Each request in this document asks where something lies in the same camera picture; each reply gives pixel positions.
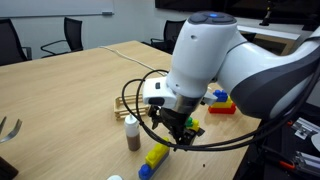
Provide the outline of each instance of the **wooden table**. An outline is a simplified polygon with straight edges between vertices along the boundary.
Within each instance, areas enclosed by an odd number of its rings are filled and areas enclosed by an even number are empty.
[[[170,55],[136,41],[109,47],[154,68],[170,67]],[[138,179],[144,157],[156,142],[140,129],[142,146],[129,151],[123,121],[115,120],[113,104],[127,81],[149,71],[102,48],[0,67],[0,118],[8,117],[2,135],[18,118],[23,121],[14,139],[0,144],[1,156],[20,171],[16,179],[103,180],[114,174]],[[136,87],[129,86],[128,94]],[[209,114],[207,106],[192,117],[206,130],[196,144],[228,140],[259,123],[239,110],[234,115]],[[156,132],[168,136],[163,126]],[[154,179],[232,179],[245,151],[246,147],[172,151]]]

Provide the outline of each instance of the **wall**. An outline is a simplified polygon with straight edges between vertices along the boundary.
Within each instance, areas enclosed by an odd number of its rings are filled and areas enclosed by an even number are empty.
[[[130,40],[150,42],[150,38],[162,38],[166,20],[184,20],[192,13],[156,9],[154,0],[114,0],[113,16],[72,16],[83,21],[83,45],[85,49]],[[300,25],[259,26],[260,21],[237,18],[238,24],[302,34],[300,41],[310,32],[302,31]],[[33,59],[47,53],[40,46],[64,39],[63,17],[13,18],[13,24],[23,46],[30,46]],[[52,47],[54,51],[67,51],[68,45]]]

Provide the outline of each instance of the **metal tool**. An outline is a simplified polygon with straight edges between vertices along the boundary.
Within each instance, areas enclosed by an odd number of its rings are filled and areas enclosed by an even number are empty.
[[[4,117],[2,122],[1,122],[1,124],[0,124],[0,135],[1,135],[2,129],[4,127],[4,124],[6,123],[6,120],[7,120],[7,117]],[[7,136],[5,136],[4,138],[0,139],[0,143],[9,141],[10,139],[14,138],[18,134],[21,125],[22,125],[22,121],[20,119],[18,119],[17,123],[14,126],[14,128],[12,129],[12,131]]]

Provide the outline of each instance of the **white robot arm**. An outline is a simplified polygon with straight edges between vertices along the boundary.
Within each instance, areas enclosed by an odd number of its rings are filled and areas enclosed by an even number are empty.
[[[318,28],[311,37],[320,36]],[[144,103],[160,107],[163,124],[179,144],[188,144],[183,126],[207,92],[218,83],[248,116],[272,119],[309,83],[320,60],[320,40],[303,43],[288,56],[277,56],[246,39],[236,19],[224,13],[198,12],[185,22],[166,77],[147,79]]]

